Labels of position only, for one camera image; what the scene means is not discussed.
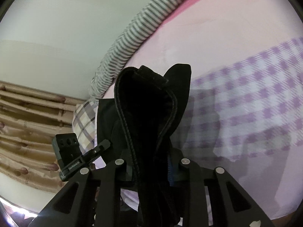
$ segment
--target round metal bolt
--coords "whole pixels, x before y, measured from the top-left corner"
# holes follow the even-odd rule
[[[84,167],[84,168],[82,168],[82,169],[80,170],[80,173],[81,173],[82,175],[88,174],[88,172],[89,172],[89,169],[86,168],[86,167]]]
[[[187,158],[183,158],[183,159],[181,159],[181,163],[182,163],[183,165],[188,165],[188,164],[190,163],[190,160],[187,159]]]
[[[122,165],[124,163],[124,160],[122,160],[122,159],[117,159],[116,161],[115,161],[115,164],[116,165]]]
[[[260,227],[261,226],[261,221],[254,221],[252,222],[249,227]]]
[[[225,170],[222,167],[217,167],[216,172],[219,174],[223,174],[225,172]]]

